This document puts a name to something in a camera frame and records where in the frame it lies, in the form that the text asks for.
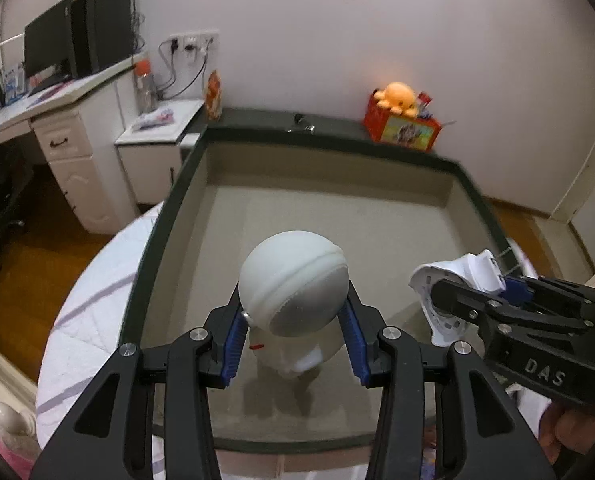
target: black speaker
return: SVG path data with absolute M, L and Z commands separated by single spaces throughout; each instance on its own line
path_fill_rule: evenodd
M 73 78 L 100 72 L 133 54 L 130 0 L 74 0 L 67 21 Z

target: white nightstand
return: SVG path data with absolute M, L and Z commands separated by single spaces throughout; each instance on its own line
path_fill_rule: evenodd
M 174 111 L 172 124 L 138 132 L 132 132 L 129 127 L 115 141 L 139 204 L 157 204 L 168 196 L 182 167 L 181 144 L 186 139 L 184 130 L 203 104 L 201 100 L 163 101 L 159 108 Z

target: human hand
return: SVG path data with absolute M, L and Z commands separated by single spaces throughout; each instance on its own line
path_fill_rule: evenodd
M 542 414 L 537 439 L 551 464 L 557 460 L 562 446 L 586 454 L 595 442 L 595 416 L 567 410 L 552 402 Z

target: white cabinet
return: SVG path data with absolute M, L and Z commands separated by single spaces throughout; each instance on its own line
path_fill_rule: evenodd
M 32 122 L 66 200 L 92 233 L 115 234 L 138 215 L 114 144 L 126 129 L 120 95 L 125 108 L 135 100 L 132 81 L 127 72 L 74 106 Z
M 182 166 L 177 144 L 118 146 L 136 201 L 140 204 L 162 202 L 171 191 Z
M 49 166 L 84 229 L 91 233 L 116 233 L 123 227 L 104 192 L 92 156 L 54 160 Z

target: storage box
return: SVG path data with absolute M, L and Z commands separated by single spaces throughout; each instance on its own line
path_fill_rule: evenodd
M 411 119 L 396 116 L 389 110 L 379 108 L 373 94 L 369 97 L 369 106 L 363 122 L 371 139 L 375 142 L 388 142 L 421 152 L 430 152 L 442 125 L 433 118 Z

